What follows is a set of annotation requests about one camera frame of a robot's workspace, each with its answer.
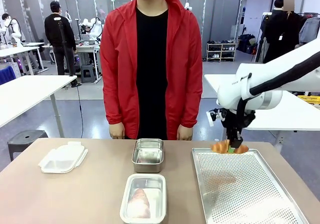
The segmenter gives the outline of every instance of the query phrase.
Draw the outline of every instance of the red jacket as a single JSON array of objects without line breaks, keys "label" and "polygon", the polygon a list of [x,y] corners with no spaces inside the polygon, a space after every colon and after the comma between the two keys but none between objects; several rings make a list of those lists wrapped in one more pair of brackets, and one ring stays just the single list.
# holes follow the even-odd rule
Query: red jacket
[{"label": "red jacket", "polygon": [[[108,14],[100,46],[106,118],[109,124],[122,122],[125,135],[132,139],[139,130],[136,1]],[[201,35],[197,19],[179,0],[166,1],[165,116],[167,137],[176,140],[180,124],[191,128],[197,123],[203,75]]]}]

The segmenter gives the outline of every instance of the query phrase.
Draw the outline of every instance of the sneaker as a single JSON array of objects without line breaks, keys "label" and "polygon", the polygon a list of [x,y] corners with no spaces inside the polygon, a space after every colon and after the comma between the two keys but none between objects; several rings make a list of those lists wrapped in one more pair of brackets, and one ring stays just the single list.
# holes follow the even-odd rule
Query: sneaker
[{"label": "sneaker", "polygon": [[80,83],[72,83],[71,84],[71,88],[76,88],[76,87],[80,87],[80,86],[82,86],[82,84],[80,84]]}]

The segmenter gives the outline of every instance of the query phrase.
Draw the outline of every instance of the brown table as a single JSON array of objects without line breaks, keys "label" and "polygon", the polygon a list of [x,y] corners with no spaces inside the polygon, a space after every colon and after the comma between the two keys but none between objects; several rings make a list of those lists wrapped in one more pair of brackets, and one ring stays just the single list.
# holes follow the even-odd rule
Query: brown table
[{"label": "brown table", "polygon": [[[67,174],[44,174],[38,167],[47,152],[67,141],[88,148],[83,163]],[[0,173],[0,224],[122,224],[120,206],[135,141],[38,139]],[[269,143],[258,149],[311,224],[320,223],[320,202]],[[167,185],[168,224],[205,224],[192,148],[210,142],[164,142],[160,173]]]}]

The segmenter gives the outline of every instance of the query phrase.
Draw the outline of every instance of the black coat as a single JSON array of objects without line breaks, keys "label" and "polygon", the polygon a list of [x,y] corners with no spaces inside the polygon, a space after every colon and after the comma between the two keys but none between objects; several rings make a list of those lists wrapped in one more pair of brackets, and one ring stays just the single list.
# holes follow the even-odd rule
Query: black coat
[{"label": "black coat", "polygon": [[268,23],[265,24],[265,37],[270,44],[264,63],[270,62],[292,50],[299,44],[299,32],[303,18],[292,12],[274,10]]}]

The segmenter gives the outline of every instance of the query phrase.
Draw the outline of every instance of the perforated tray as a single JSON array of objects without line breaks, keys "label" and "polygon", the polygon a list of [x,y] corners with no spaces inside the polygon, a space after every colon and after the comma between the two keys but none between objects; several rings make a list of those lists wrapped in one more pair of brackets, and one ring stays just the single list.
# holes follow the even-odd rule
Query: perforated tray
[{"label": "perforated tray", "polygon": [[257,150],[192,155],[207,224],[308,224]]}]

